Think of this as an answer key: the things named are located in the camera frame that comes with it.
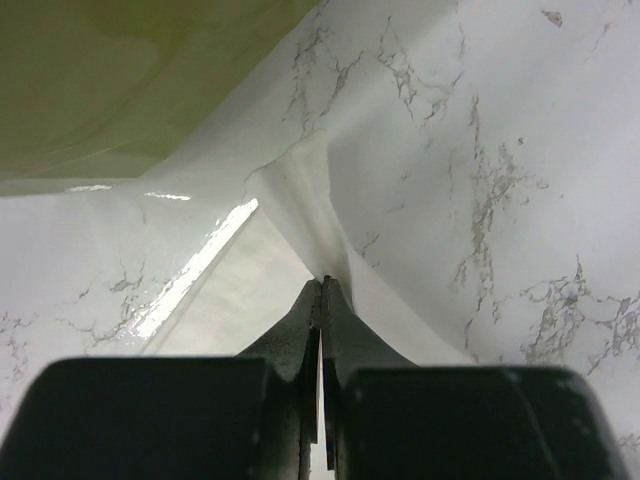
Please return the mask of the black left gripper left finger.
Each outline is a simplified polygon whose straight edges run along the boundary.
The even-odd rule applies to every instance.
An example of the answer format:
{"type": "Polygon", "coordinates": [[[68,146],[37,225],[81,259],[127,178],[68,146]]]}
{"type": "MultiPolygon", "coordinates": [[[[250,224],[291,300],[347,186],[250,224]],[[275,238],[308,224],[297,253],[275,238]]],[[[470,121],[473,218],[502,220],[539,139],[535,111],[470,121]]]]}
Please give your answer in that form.
{"type": "Polygon", "coordinates": [[[317,440],[319,282],[233,357],[57,361],[1,446],[5,479],[305,479],[317,440]]]}

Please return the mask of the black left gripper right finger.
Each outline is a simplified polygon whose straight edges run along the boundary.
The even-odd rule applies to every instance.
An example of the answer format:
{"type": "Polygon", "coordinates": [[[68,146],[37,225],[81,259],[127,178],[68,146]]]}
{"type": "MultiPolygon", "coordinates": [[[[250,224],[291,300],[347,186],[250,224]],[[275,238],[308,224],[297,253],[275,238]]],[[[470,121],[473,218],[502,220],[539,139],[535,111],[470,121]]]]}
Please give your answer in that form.
{"type": "Polygon", "coordinates": [[[626,479],[604,412],[550,366],[414,364],[326,277],[320,300],[328,468],[338,479],[626,479]]]}

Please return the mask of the white printed t-shirt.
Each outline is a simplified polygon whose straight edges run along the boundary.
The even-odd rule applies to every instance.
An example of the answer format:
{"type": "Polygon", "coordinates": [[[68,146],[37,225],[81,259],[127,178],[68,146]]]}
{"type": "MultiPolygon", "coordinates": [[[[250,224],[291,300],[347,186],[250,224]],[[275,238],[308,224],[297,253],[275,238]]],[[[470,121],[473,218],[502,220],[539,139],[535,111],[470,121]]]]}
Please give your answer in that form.
{"type": "Polygon", "coordinates": [[[360,257],[330,200],[328,141],[314,133],[252,172],[252,213],[178,303],[146,351],[233,355],[292,307],[304,284],[335,277],[356,314],[419,365],[468,365],[360,257]]]}

